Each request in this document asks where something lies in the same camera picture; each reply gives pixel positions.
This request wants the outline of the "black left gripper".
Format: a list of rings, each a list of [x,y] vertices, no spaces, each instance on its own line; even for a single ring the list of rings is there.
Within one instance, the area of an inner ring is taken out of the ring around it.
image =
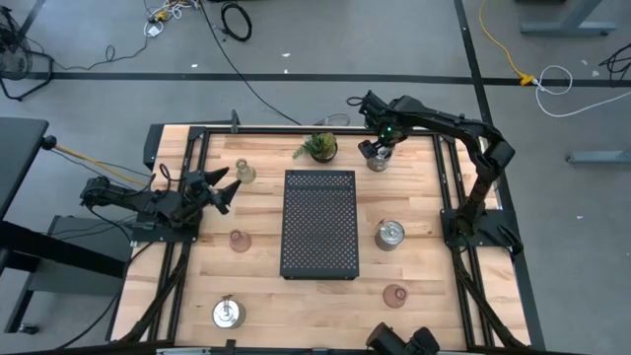
[[[183,174],[184,193],[179,210],[181,220],[190,220],[207,205],[215,206],[222,215],[229,213],[229,206],[242,182],[237,179],[216,192],[212,189],[228,171],[229,168],[225,167],[212,172],[194,171]]]

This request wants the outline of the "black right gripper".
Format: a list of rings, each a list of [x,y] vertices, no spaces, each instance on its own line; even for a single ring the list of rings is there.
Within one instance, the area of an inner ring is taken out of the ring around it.
[[[364,125],[373,130],[381,144],[397,144],[402,131],[396,122],[395,116],[389,111],[388,105],[372,91],[369,91],[360,104],[359,112],[364,116]],[[358,144],[358,149],[365,158],[376,156],[376,146],[370,140],[364,140]],[[392,157],[394,147],[384,146],[384,157]]]

